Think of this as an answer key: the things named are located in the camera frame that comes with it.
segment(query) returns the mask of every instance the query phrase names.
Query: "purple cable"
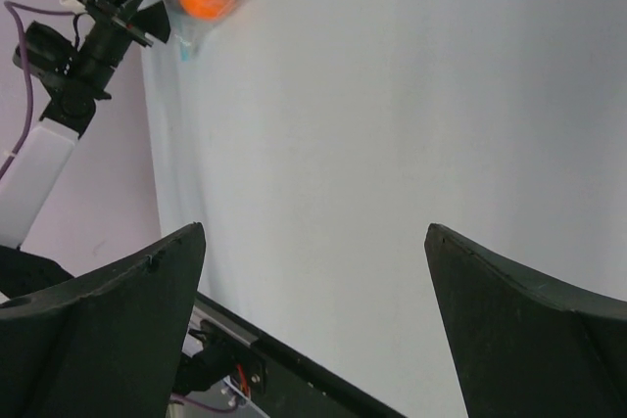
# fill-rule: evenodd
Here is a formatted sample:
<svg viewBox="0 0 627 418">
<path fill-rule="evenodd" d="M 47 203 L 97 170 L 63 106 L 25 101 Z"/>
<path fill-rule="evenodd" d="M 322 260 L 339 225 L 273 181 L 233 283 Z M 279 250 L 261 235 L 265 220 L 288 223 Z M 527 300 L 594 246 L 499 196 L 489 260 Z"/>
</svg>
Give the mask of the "purple cable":
<svg viewBox="0 0 627 418">
<path fill-rule="evenodd" d="M 178 395 L 178 394 L 172 394 L 171 397 L 174 400 L 179 400 L 179 401 L 182 401 L 183 403 L 189 403 L 190 405 L 197 406 L 198 408 L 202 410 L 211 411 L 212 413 L 216 413 L 218 415 L 229 415 L 231 413 L 235 413 L 238 408 L 237 406 L 234 406 L 233 408 L 213 408 L 212 406 L 208 406 L 205 403 L 201 403 L 200 401 L 196 401 L 192 398 L 187 398 L 186 396 Z"/>
<path fill-rule="evenodd" d="M 2 177 L 7 173 L 7 170 L 11 166 L 11 163 L 13 163 L 16 155 L 22 149 L 24 141 L 26 140 L 26 137 L 28 137 L 28 133 L 30 132 L 30 127 L 32 126 L 32 115 L 34 114 L 34 97 L 32 93 L 32 79 L 30 78 L 30 65 L 28 64 L 27 58 L 26 33 L 24 32 L 24 24 L 22 23 L 22 19 L 18 14 L 18 10 L 33 12 L 34 14 L 63 17 L 74 15 L 73 12 L 67 11 L 35 9 L 34 7 L 28 7 L 28 5 L 18 4 L 9 0 L 5 1 L 4 6 L 13 16 L 13 19 L 16 21 L 16 26 L 18 27 L 18 38 L 20 39 L 20 56 L 22 58 L 22 69 L 24 71 L 24 81 L 26 83 L 26 119 L 24 121 L 24 129 L 22 130 L 22 135 L 20 136 L 20 139 L 18 139 L 18 142 L 11 151 L 11 155 L 4 161 L 4 163 L 0 167 L 0 180 L 2 180 Z"/>
</svg>

